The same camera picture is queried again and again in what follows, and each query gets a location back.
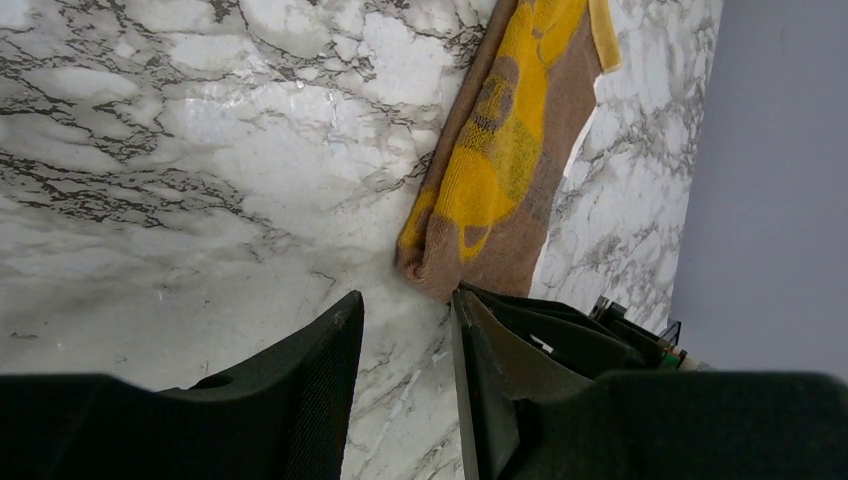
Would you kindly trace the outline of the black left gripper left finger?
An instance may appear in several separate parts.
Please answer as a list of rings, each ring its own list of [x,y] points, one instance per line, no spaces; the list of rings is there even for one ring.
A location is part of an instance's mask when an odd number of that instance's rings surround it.
[[[5,479],[336,479],[364,326],[357,291],[187,389],[5,375]]]

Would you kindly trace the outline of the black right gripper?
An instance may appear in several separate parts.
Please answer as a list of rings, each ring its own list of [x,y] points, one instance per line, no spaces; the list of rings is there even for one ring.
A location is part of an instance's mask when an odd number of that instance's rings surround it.
[[[604,296],[585,314],[560,302],[496,294],[471,285],[463,288],[514,334],[549,346],[553,360],[586,378],[614,370],[709,370],[707,363],[678,345],[680,322],[656,335],[627,320],[627,309]]]

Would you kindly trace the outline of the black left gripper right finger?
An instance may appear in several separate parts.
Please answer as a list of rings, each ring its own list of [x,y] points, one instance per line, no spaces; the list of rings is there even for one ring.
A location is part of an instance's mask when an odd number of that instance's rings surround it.
[[[843,479],[847,387],[822,374],[614,370],[594,379],[452,295],[469,479]]]

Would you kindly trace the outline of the yellow brown bear towel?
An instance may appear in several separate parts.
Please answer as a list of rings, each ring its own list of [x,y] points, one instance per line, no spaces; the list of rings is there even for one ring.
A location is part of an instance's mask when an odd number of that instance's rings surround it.
[[[553,199],[621,63],[605,1],[500,1],[397,243],[397,266],[448,302],[461,284],[528,294]]]

